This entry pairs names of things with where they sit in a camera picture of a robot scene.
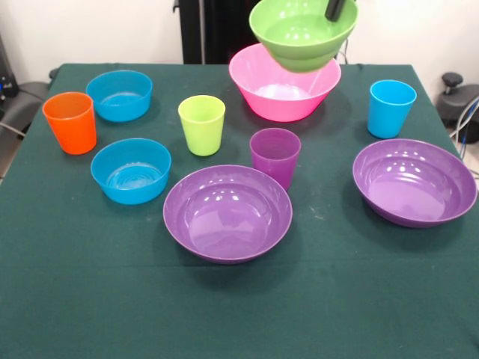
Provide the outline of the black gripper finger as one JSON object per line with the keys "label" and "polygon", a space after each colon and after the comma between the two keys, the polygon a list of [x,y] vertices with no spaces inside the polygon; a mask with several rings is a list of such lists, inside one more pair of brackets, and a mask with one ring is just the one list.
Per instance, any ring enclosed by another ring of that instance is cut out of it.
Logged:
{"label": "black gripper finger", "polygon": [[325,18],[328,21],[337,21],[341,15],[345,0],[328,0]]}

